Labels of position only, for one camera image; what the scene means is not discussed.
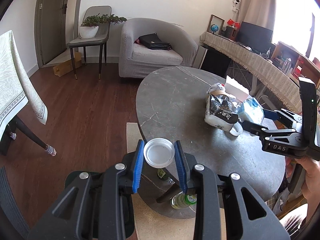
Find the person's right hand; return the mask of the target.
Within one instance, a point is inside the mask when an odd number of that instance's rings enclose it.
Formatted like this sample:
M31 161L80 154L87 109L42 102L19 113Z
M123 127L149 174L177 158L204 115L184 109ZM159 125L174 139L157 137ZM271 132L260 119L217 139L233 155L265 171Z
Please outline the person's right hand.
M302 159L298 159L297 162L306 170L302 194L308 203L306 217L306 222L308 222L319 205L319 161L303 157Z

